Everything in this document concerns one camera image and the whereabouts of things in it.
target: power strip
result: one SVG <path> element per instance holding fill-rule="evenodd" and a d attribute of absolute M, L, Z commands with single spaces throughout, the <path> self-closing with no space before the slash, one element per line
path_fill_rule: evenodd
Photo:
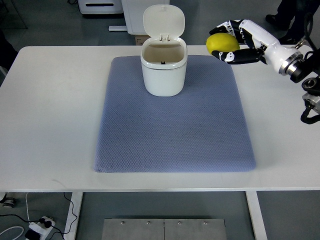
<path fill-rule="evenodd" d="M 42 222 L 31 222 L 29 224 L 30 230 L 28 230 L 25 234 L 26 240 L 45 240 L 47 238 L 53 229 L 52 226 L 54 226 L 56 223 L 51 218 L 46 216 L 43 216 L 42 219 L 44 219 Z"/>

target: gray floor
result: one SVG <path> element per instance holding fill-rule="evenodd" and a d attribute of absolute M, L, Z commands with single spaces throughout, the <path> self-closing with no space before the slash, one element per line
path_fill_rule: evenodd
<path fill-rule="evenodd" d="M 125 25 L 124 16 L 121 14 L 83 17 L 78 6 L 68 4 L 67 0 L 14 0 L 28 26 L 28 29 L 24 29 L 11 1 L 4 0 L 4 2 L 9 8 L 9 13 L 0 10 L 0 28 L 17 51 L 26 46 L 135 44 L 134 36 L 127 32 L 108 31 L 109 26 Z M 170 3 L 181 8 L 185 14 L 185 31 L 181 38 L 188 45 L 203 45 L 211 29 L 231 19 L 253 20 L 276 37 L 282 37 L 286 33 L 276 30 L 265 22 L 266 14 L 276 13 L 280 0 L 171 0 Z M 317 12 L 311 34 L 317 47 L 320 47 L 319 22 L 320 13 Z M 4 77 L 0 73 L 0 84 L 3 80 Z M 17 213 L 26 216 L 24 195 L 13 194 L 19 199 L 16 208 L 1 208 L 0 214 Z M 57 224 L 60 226 L 64 224 L 69 203 L 64 198 L 61 199 L 62 193 L 29 194 L 29 210 L 35 218 L 51 215 L 57 219 Z M 319 192 L 263 192 L 258 196 L 268 239 L 320 239 Z M 229 240 L 253 239 L 243 192 L 196 192 L 191 195 L 188 193 L 87 193 L 83 197 L 77 240 L 100 240 L 103 219 L 124 216 L 224 218 Z M 0 218 L 0 232 L 15 225 L 23 225 L 28 229 L 28 225 L 13 217 Z M 0 240 L 13 239 L 17 235 L 12 233 L 10 235 L 12 238 L 1 235 Z M 52 239 L 61 239 L 61 237 L 56 234 Z"/>

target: trash bin lid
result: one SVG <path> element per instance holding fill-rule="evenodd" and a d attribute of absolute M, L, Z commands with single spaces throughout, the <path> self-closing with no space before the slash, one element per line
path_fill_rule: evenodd
<path fill-rule="evenodd" d="M 168 34 L 170 38 L 180 37 L 185 30 L 185 15 L 173 5 L 153 5 L 143 14 L 143 26 L 150 37 Z"/>

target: textured blue cushion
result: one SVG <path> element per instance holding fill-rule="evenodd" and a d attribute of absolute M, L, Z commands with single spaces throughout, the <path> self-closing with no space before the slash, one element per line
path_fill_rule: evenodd
<path fill-rule="evenodd" d="M 182 91 L 153 96 L 140 56 L 111 63 L 94 170 L 103 173 L 245 172 L 256 166 L 232 68 L 188 56 Z"/>

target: white trash bin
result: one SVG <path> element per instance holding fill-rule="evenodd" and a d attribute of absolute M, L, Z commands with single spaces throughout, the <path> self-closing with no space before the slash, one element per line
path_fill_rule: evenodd
<path fill-rule="evenodd" d="M 151 37 L 142 45 L 141 65 L 145 88 L 159 97 L 178 94 L 185 83 L 187 45 L 180 38 L 185 15 L 173 5 L 153 5 L 143 14 L 145 32 Z"/>

